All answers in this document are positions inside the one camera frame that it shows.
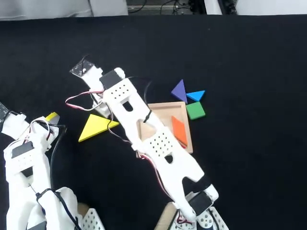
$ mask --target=white robotic arm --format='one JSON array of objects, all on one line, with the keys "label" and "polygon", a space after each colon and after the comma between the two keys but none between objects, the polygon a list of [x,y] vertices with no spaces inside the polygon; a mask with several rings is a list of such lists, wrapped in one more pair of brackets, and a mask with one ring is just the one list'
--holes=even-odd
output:
[{"label": "white robotic arm", "polygon": [[[10,116],[3,121],[7,131],[14,127],[17,117]],[[89,225],[83,224],[83,217],[77,212],[78,203],[73,191],[66,187],[57,191],[51,189],[50,167],[45,152],[59,135],[59,128],[49,124],[44,117],[30,124],[23,120],[21,124],[23,130],[15,127],[17,133],[22,133],[21,136],[4,150],[10,199],[7,230],[88,229]],[[103,230],[95,210],[91,209],[91,213]]]},{"label": "white robotic arm", "polygon": [[[199,193],[196,193],[190,197],[191,200],[195,197],[200,200],[189,203],[190,200],[187,200],[184,194],[182,179],[187,177],[194,182],[206,180],[204,172],[195,159],[181,147],[169,128],[151,113],[131,81],[125,78],[124,71],[116,68],[102,75],[101,69],[83,59],[71,73],[82,78],[90,87],[90,91],[103,91],[102,96],[95,95],[97,103],[94,102],[94,107],[100,105],[96,110],[105,117],[110,113],[117,117],[133,150],[142,153],[153,162],[165,190],[174,200],[176,207],[187,220],[196,222],[197,216],[218,198],[218,193],[214,186],[206,181],[204,190],[198,191],[201,196],[197,197]],[[130,104],[132,111],[125,109],[125,103]],[[145,141],[139,138],[139,121],[146,122],[156,130],[155,134]]]}]

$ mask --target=white wall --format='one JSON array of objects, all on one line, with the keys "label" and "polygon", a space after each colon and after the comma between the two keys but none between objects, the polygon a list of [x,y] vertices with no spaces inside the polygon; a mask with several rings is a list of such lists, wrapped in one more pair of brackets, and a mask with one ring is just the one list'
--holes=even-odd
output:
[{"label": "white wall", "polygon": [[307,0],[238,0],[240,15],[307,14]]}]

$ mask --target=wooden board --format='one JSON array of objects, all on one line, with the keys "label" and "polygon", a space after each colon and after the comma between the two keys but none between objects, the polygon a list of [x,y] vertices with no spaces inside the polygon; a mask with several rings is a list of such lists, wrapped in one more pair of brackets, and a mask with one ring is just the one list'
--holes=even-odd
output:
[{"label": "wooden board", "polygon": [[[169,127],[173,132],[172,126],[172,116],[176,117],[178,120],[184,123],[188,146],[186,151],[188,153],[193,153],[192,139],[190,134],[188,114],[186,110],[186,104],[184,102],[167,102],[167,103],[154,103],[148,104],[149,108],[155,113],[162,123]],[[145,140],[155,134],[155,129],[146,123],[138,123],[139,137],[141,140]]]}]

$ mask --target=black cloth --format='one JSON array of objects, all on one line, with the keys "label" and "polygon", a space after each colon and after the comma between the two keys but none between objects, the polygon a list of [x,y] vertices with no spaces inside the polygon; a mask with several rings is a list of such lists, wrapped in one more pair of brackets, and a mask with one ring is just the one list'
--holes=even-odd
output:
[{"label": "black cloth", "polygon": [[[0,101],[28,120],[56,111],[68,126],[55,183],[97,209],[107,230],[153,229],[169,201],[151,165],[109,133],[82,143],[89,112],[65,106],[88,90],[69,70],[89,54],[105,72],[154,80],[148,102],[206,90],[190,121],[193,157],[211,178],[233,230],[305,229],[307,16],[161,16],[0,23]],[[142,94],[144,82],[131,79]],[[91,106],[91,99],[77,100]],[[118,126],[115,132],[123,135]],[[0,146],[11,141],[1,135]],[[8,185],[0,156],[1,226]]]}]

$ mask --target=wire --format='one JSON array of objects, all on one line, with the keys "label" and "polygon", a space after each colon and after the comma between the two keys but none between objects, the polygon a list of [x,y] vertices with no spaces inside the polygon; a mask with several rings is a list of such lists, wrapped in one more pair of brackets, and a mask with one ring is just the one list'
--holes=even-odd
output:
[{"label": "wire", "polygon": [[110,111],[110,113],[111,113],[111,120],[110,120],[109,123],[107,124],[107,129],[108,129],[108,131],[109,131],[112,135],[114,135],[114,136],[118,137],[119,139],[121,139],[122,141],[124,141],[124,142],[126,142],[126,143],[130,143],[130,144],[132,145],[131,141],[129,141],[129,140],[125,139],[125,138],[122,138],[120,135],[114,133],[114,132],[110,129],[109,126],[110,126],[111,122],[114,120],[114,114],[113,114],[113,112],[111,111],[111,109],[110,109],[110,107],[109,107],[109,105],[108,105],[107,103],[106,103],[106,106],[107,106],[107,108],[109,109],[109,111]]},{"label": "wire", "polygon": [[57,125],[55,127],[62,127],[63,131],[61,132],[61,134],[58,137],[58,140],[56,142],[56,144],[54,145],[53,151],[51,153],[51,157],[50,157],[50,184],[51,184],[51,188],[54,188],[54,183],[53,183],[53,164],[54,164],[54,158],[55,158],[55,153],[58,149],[59,143],[61,142],[61,140],[63,139],[63,137],[65,136],[66,132],[67,132],[67,128],[65,125]]},{"label": "wire", "polygon": [[210,215],[211,215],[212,218],[213,218],[213,221],[214,221],[214,223],[215,223],[215,225],[216,225],[216,230],[220,230],[220,227],[219,227],[219,225],[218,225],[218,223],[217,223],[217,221],[216,221],[216,219],[215,219],[215,217],[214,217],[212,211],[210,210],[210,208],[208,209],[208,212],[210,213]]},{"label": "wire", "polygon": [[160,8],[160,15],[162,15],[162,8],[163,8],[166,4],[169,4],[169,3],[173,2],[173,1],[176,1],[176,0],[167,1],[167,2],[165,2],[165,3],[163,3],[163,4],[161,5],[161,8]]},{"label": "wire", "polygon": [[92,110],[94,110],[95,108],[99,107],[99,106],[103,103],[103,101],[101,101],[101,102],[98,103],[96,106],[94,106],[94,107],[92,107],[92,108],[90,108],[90,109],[85,109],[85,108],[83,108],[83,107],[81,107],[81,106],[79,106],[79,105],[75,105],[75,104],[68,103],[68,101],[71,100],[71,99],[73,99],[73,98],[76,98],[76,97],[79,97],[79,96],[81,96],[81,95],[84,95],[84,94],[93,94],[93,93],[99,94],[99,93],[103,93],[103,91],[86,91],[86,92],[82,92],[82,93],[80,93],[80,94],[78,94],[78,95],[76,95],[76,96],[72,96],[72,97],[67,98],[66,101],[65,101],[65,104],[66,104],[67,106],[73,108],[73,109],[80,109],[80,110],[83,110],[83,111],[92,111]]},{"label": "wire", "polygon": [[43,123],[45,123],[47,125],[47,127],[48,127],[48,135],[47,135],[46,139],[48,140],[49,137],[50,137],[50,134],[51,134],[51,129],[50,129],[49,123],[47,121],[45,121],[45,120],[35,119],[35,120],[31,121],[30,127],[29,127],[29,133],[31,133],[31,132],[35,133],[34,129],[32,128],[32,125],[33,125],[34,122],[38,122],[38,121],[43,122]]},{"label": "wire", "polygon": [[131,11],[130,13],[136,13],[136,12],[141,11],[141,10],[144,8],[144,6],[145,6],[146,4],[147,4],[147,0],[144,0],[143,5],[142,5],[139,9],[137,9],[137,10],[135,10],[135,11]]},{"label": "wire", "polygon": [[137,77],[137,76],[127,77],[127,79],[131,79],[131,78],[138,78],[138,79],[143,79],[143,80],[148,80],[148,81],[149,81],[149,82],[147,83],[145,89],[144,89],[144,95],[143,95],[143,100],[144,100],[145,104],[148,105],[148,103],[147,103],[147,92],[148,92],[148,88],[149,88],[149,86],[152,84],[153,80],[151,80],[151,79],[149,79],[149,78]]},{"label": "wire", "polygon": [[178,218],[177,218],[177,223],[178,224],[184,224],[184,223],[187,223],[187,224],[192,224],[192,222],[190,222],[190,221],[187,221],[187,219],[186,218],[184,218],[184,219],[180,219],[180,217],[181,217],[181,213],[180,213],[180,210],[178,211]]},{"label": "wire", "polygon": [[163,190],[163,192],[169,197],[169,198],[171,198],[171,196],[168,194],[168,192],[165,190],[165,188],[164,188],[164,185],[163,185],[163,183],[162,183],[162,181],[161,181],[161,178],[160,178],[160,175],[159,175],[159,172],[158,172],[158,170],[157,170],[157,168],[156,168],[156,165],[155,165],[155,163],[153,162],[153,160],[150,158],[150,157],[147,157],[146,155],[141,155],[140,156],[141,157],[141,159],[146,159],[146,160],[148,160],[149,162],[150,162],[150,164],[153,166],[153,168],[154,168],[154,172],[155,172],[155,175],[156,175],[156,177],[157,177],[157,179],[158,179],[158,182],[159,182],[159,184],[160,184],[160,187],[161,187],[161,189]]}]

